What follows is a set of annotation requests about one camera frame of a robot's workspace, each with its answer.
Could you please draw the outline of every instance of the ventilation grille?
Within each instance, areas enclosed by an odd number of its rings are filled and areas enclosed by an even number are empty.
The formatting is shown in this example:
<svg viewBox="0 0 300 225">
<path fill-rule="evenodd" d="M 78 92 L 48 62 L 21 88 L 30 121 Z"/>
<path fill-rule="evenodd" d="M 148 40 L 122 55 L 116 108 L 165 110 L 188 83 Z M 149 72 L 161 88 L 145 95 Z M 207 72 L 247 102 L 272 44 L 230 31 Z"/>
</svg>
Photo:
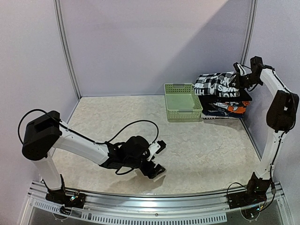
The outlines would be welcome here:
<svg viewBox="0 0 300 225">
<path fill-rule="evenodd" d="M 49 212 L 60 214 L 60 206 L 35 200 L 34 206 Z M 172 218 L 172 219 L 150 219 L 150 218 L 124 218 L 124 217 L 112 217 L 101 215 L 95 212 L 85 212 L 84 210 L 80 214 L 80 218 L 69 216 L 71 218 L 77 218 L 84 221 L 93 222 L 96 224 L 104 225 L 210 225 L 227 222 L 226 213 L 218 213 L 210 216 L 191 217 L 191 218 Z"/>
</svg>

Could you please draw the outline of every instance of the stack of clothes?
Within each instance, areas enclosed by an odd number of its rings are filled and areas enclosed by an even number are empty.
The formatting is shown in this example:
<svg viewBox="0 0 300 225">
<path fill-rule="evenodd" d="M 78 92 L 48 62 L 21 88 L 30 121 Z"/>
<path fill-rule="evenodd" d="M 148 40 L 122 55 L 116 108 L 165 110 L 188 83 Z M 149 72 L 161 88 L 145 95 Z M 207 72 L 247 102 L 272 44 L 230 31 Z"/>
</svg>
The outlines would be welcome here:
<svg viewBox="0 0 300 225">
<path fill-rule="evenodd" d="M 234 72 L 203 74 L 196 81 L 194 91 L 203 111 L 201 118 L 240 119 L 252 98 L 244 89 L 235 88 Z"/>
</svg>

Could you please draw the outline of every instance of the black and white checkered shirt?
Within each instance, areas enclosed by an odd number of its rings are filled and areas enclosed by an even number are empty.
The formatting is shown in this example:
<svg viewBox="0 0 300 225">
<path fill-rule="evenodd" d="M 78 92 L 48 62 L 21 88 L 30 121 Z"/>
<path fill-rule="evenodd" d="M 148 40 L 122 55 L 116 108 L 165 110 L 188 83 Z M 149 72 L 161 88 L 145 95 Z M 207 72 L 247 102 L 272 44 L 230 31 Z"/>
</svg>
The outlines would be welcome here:
<svg viewBox="0 0 300 225">
<path fill-rule="evenodd" d="M 194 91 L 196 95 L 216 95 L 218 97 L 238 97 L 239 89 L 233 87 L 235 72 L 202 74 L 198 77 Z"/>
</svg>

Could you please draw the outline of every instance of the marble-patterned tabletop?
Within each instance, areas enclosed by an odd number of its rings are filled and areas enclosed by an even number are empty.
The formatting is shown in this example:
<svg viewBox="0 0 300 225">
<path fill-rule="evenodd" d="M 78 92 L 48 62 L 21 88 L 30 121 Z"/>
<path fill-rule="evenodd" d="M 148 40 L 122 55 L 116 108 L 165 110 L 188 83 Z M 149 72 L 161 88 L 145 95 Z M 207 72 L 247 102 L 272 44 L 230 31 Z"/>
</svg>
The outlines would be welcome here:
<svg viewBox="0 0 300 225">
<path fill-rule="evenodd" d="M 159 126 L 158 140 L 167 148 L 155 158 L 167 171 L 149 180 L 139 170 L 118 176 L 93 162 L 57 149 L 53 160 L 66 187 L 120 194 L 183 194 L 214 191 L 232 182 L 246 184 L 259 159 L 241 121 L 229 119 L 170 123 L 164 96 L 84 97 L 69 125 L 99 141 L 113 137 L 134 120 L 152 120 Z M 156 129 L 137 123 L 114 141 L 141 135 L 151 142 Z"/>
</svg>

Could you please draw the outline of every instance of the green basket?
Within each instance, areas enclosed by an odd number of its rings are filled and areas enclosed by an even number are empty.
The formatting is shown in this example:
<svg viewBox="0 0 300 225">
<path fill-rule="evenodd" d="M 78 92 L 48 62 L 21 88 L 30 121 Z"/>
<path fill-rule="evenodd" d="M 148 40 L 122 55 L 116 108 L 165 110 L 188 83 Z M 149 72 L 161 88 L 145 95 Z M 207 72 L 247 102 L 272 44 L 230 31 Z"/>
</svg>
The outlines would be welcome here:
<svg viewBox="0 0 300 225">
<path fill-rule="evenodd" d="M 192 83 L 165 83 L 165 106 L 168 121 L 199 121 L 202 106 Z"/>
</svg>

